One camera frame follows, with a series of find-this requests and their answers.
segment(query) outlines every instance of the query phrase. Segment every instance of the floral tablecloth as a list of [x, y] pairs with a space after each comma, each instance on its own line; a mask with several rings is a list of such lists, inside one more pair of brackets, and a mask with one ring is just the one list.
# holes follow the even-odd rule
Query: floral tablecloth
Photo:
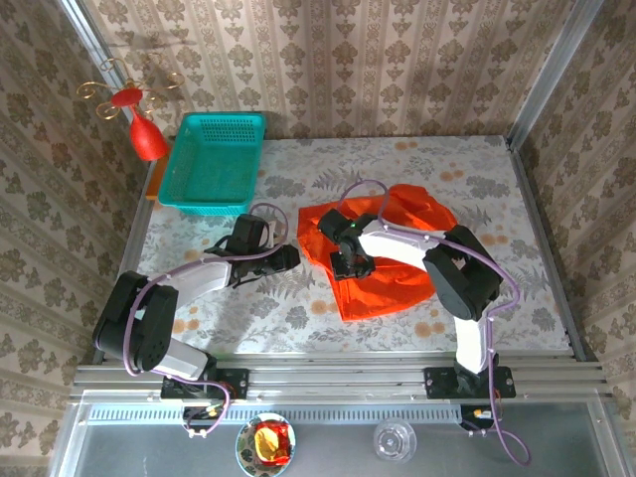
[[[518, 280], [522, 302], [495, 322], [499, 350], [568, 349], [509, 153], [499, 136], [266, 141], [254, 202], [281, 207], [297, 245], [298, 208], [337, 200], [360, 178], [424, 186]], [[357, 194], [379, 194], [361, 187]], [[232, 218], [186, 216], [155, 205], [139, 271], [200, 256]], [[503, 297], [510, 291], [503, 289]], [[211, 292], [177, 312], [173, 336], [216, 353], [452, 351], [452, 317], [436, 297], [401, 313], [343, 323], [325, 272], [306, 258], [292, 271]]]

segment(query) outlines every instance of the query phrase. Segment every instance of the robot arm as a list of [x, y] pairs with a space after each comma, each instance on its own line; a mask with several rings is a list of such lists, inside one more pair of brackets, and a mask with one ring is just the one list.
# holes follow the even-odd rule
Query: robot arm
[[[300, 263], [298, 250], [285, 244], [260, 259], [232, 260], [233, 256], [263, 253], [273, 247], [273, 225], [243, 214], [233, 232], [207, 250], [202, 259], [221, 256], [226, 261], [203, 263], [156, 284], [144, 296], [135, 315], [130, 336], [130, 356], [142, 371], [157, 371], [189, 381], [222, 381], [216, 360], [207, 353], [171, 338], [175, 312], [181, 306], [213, 290], [239, 286], [248, 280], [294, 268]], [[130, 309], [140, 290], [149, 282], [134, 271], [122, 273], [92, 334], [95, 346], [112, 357], [123, 359], [123, 342]]]
[[[428, 272], [439, 300], [454, 317], [458, 375], [461, 372], [468, 379], [483, 381], [488, 350], [482, 311], [499, 296], [502, 279], [496, 272], [467, 254], [430, 240], [426, 231], [381, 222], [368, 214], [351, 221], [332, 209], [323, 216], [318, 229], [339, 247], [331, 255], [336, 280], [368, 276], [375, 270], [374, 257], [380, 256]], [[465, 227], [456, 226], [445, 237], [490, 258]]]

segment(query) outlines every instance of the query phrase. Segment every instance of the black mounting bracket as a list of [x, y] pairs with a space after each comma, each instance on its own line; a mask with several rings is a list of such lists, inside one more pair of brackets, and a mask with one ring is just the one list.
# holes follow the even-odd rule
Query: black mounting bracket
[[[249, 387], [249, 370], [244, 368], [217, 368], [217, 359], [209, 356], [206, 368], [198, 381], [211, 381], [226, 387], [232, 399], [246, 399]], [[223, 391], [209, 385], [187, 385], [164, 378], [161, 399], [179, 400], [223, 400]]]
[[[494, 386], [501, 398], [517, 396], [510, 368], [498, 366], [493, 373]], [[429, 399], [487, 399], [488, 370], [479, 375], [466, 372], [457, 366], [424, 369], [424, 386]]]
[[[260, 244], [260, 240], [266, 227], [269, 227], [269, 225], [265, 219], [250, 214], [242, 214], [238, 216], [235, 227], [229, 236], [221, 238], [214, 246], [204, 250], [204, 253], [213, 253], [214, 255], [229, 258], [232, 263], [232, 274], [228, 286], [237, 288], [243, 283], [249, 283], [263, 276], [291, 270], [300, 264], [298, 248], [289, 243], [264, 258], [232, 261], [232, 256], [254, 255], [264, 252], [266, 248]], [[225, 248], [221, 247], [224, 242], [226, 243]], [[244, 280], [250, 274], [254, 278]]]

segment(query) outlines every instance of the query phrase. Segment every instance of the orange cloth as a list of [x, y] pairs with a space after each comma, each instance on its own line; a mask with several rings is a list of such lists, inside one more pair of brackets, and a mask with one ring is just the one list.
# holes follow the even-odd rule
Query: orange cloth
[[[426, 189], [399, 184], [393, 186], [383, 218], [394, 224], [426, 231], [449, 231], [457, 221]], [[341, 213], [354, 219], [363, 213], [376, 214], [383, 197], [346, 199]], [[337, 203], [306, 207], [298, 211], [298, 242], [309, 261], [327, 271], [340, 316], [344, 321], [362, 320], [402, 311], [428, 299], [435, 289], [428, 273], [388, 258], [375, 258], [376, 270], [363, 279], [335, 281], [329, 254], [338, 248], [320, 231], [318, 222]]]

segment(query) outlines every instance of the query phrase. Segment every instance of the gold wire decoration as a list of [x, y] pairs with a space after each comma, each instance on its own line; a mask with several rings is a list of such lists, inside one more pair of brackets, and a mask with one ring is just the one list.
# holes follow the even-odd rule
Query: gold wire decoration
[[[157, 53], [157, 52], [148, 52], [145, 54], [145, 57], [147, 58], [147, 60], [144, 62], [144, 64], [153, 64], [154, 62], [150, 60], [150, 58], [152, 57], [157, 57], [158, 59], [156, 63], [157, 65], [160, 64], [165, 59], [165, 57], [161, 53]], [[156, 95], [157, 91], [174, 89], [176, 87], [181, 86], [186, 81], [186, 78], [181, 73], [170, 72], [166, 75], [166, 80], [168, 81], [168, 85], [159, 86], [159, 87], [150, 87], [149, 84], [147, 83], [149, 79], [144, 78], [144, 79], [135, 80], [132, 78], [132, 74], [130, 73], [130, 70], [128, 69], [128, 65], [122, 58], [108, 58], [104, 60], [103, 62], [101, 62], [101, 64], [99, 65], [99, 69], [102, 70], [103, 72], [108, 73], [114, 70], [117, 65], [121, 65], [123, 67], [123, 70], [125, 71], [127, 76], [123, 89], [136, 88], [141, 91], [150, 92], [150, 95], [145, 98], [146, 104], [149, 101], [155, 101], [157, 99], [157, 95]], [[90, 99], [95, 95], [98, 87], [111, 89], [111, 90], [114, 90], [115, 92], [119, 92], [121, 90], [121, 89], [117, 89], [116, 87], [109, 86], [108, 84], [104, 82], [87, 81], [79, 85], [76, 93], [82, 99]], [[152, 118], [152, 112], [154, 110], [156, 110], [156, 108], [150, 107], [148, 109], [143, 110], [143, 113], [149, 118]], [[121, 108], [119, 106], [115, 106], [110, 101], [103, 102], [95, 108], [95, 113], [97, 114], [97, 116], [106, 120], [116, 117], [120, 112], [121, 112]]]

